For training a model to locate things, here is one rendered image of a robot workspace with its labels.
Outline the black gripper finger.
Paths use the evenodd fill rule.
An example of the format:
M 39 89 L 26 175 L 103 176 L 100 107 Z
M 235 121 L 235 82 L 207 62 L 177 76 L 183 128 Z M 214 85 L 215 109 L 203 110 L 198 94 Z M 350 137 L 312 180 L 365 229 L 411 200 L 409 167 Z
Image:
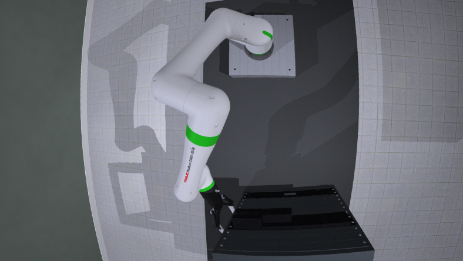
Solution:
M 209 211 L 209 213 L 210 213 L 213 227 L 217 227 L 219 231 L 223 233 L 224 229 L 220 225 L 220 205 L 218 205 L 218 212 L 215 211 L 213 208 L 212 210 Z
M 227 205 L 227 206 L 229 206 L 231 212 L 233 213 L 234 210 L 235 210 L 235 208 L 233 207 L 233 205 L 234 205 L 234 204 L 233 204 L 233 200 L 227 198 L 225 195 L 221 195 L 221 197 L 222 197 L 222 199 L 226 200 L 226 201 L 229 202 L 229 203 L 220 202 L 220 204 L 221 204 L 221 205 Z

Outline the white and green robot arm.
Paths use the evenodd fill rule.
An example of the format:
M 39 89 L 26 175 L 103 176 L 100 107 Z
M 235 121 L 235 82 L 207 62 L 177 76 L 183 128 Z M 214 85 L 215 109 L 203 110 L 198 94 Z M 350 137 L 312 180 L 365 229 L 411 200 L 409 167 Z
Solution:
M 150 90 L 158 102 L 189 116 L 182 165 L 174 186 L 182 202 L 194 200 L 198 192 L 206 200 L 219 193 L 206 162 L 230 112 L 226 93 L 194 80 L 195 74 L 226 38 L 243 44 L 246 54 L 254 60 L 265 60 L 273 53 L 272 26 L 254 12 L 250 15 L 228 8 L 214 10 L 194 37 L 151 80 Z

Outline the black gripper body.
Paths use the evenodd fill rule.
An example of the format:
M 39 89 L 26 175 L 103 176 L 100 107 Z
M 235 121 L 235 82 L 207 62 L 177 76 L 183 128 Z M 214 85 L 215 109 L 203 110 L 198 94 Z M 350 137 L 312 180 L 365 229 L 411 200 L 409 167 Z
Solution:
M 223 205 L 220 204 L 220 202 L 223 202 L 222 197 L 220 196 L 220 193 L 218 193 L 217 196 L 215 196 L 213 199 L 208 199 L 207 200 L 209 205 L 214 208 L 214 210 L 218 211 L 218 205 L 220 205 L 220 210 L 222 209 Z

